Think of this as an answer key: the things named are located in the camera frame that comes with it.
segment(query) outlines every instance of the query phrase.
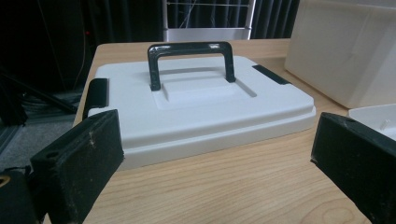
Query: black handle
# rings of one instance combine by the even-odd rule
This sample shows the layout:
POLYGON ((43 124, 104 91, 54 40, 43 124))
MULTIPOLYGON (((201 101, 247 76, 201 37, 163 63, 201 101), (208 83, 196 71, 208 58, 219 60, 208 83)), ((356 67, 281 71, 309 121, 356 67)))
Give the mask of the black handle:
POLYGON ((148 48, 148 68, 151 79, 151 90, 161 89, 160 72, 158 70, 158 59, 166 56, 189 55, 189 54, 211 54, 221 53, 225 62, 225 79, 235 82, 233 73, 233 49, 228 42, 187 42, 155 44, 148 48))

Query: wooden table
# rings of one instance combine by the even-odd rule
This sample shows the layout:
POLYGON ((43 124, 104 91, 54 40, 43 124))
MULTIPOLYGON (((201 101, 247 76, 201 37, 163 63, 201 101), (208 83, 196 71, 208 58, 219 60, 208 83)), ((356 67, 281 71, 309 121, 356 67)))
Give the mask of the wooden table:
MULTIPOLYGON (((310 161, 320 113, 346 115, 347 109, 285 71, 289 42, 230 43, 234 55, 266 66, 315 98, 312 129, 116 172, 85 223, 370 223, 310 161)), ((146 61, 151 44, 100 46, 88 82, 100 65, 146 61)), ((87 86, 75 124, 81 121, 87 86)))

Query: black plastic handle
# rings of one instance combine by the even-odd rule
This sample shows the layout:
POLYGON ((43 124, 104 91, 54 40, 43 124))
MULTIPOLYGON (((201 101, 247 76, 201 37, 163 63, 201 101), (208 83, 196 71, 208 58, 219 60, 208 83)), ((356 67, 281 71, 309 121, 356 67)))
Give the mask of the black plastic handle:
POLYGON ((148 68, 151 90, 161 89, 158 59, 166 56, 221 53, 225 62, 225 79, 235 82, 233 73, 233 48, 228 42, 186 42, 155 44, 148 48, 148 68))

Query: light wood tabletop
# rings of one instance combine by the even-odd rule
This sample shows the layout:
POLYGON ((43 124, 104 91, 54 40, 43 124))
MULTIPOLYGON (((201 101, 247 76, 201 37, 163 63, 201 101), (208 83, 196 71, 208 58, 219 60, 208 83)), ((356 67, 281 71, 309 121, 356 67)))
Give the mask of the light wood tabletop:
MULTIPOLYGON (((370 223, 310 161, 320 113, 345 116, 347 109, 285 70, 289 42, 230 41, 233 55, 267 67, 315 99, 313 128, 116 172, 84 223, 370 223)), ((88 83, 96 69, 107 63, 146 61, 151 44, 98 47, 75 124, 81 121, 88 83)))

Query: dark floor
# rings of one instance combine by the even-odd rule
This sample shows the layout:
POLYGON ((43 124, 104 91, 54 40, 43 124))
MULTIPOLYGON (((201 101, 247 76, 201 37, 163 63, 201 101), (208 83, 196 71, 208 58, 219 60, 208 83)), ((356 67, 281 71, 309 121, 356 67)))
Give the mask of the dark floor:
MULTIPOLYGON (((55 95, 77 106, 82 91, 55 95)), ((72 128, 75 114, 28 96, 22 100, 28 116, 24 125, 5 126, 0 120, 0 171, 30 165, 30 158, 72 128)))

